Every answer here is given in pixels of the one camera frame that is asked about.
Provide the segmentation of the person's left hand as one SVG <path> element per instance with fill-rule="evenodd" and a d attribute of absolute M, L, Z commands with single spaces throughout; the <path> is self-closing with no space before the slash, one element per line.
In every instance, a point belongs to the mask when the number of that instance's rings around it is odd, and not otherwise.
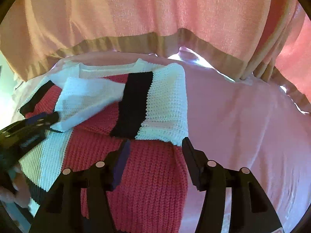
<path fill-rule="evenodd" d="M 15 177 L 12 180 L 12 185 L 15 189 L 15 194 L 1 186 L 1 201 L 16 203 L 22 208 L 27 208 L 30 203 L 31 195 L 20 163 L 14 166 L 14 173 Z"/>

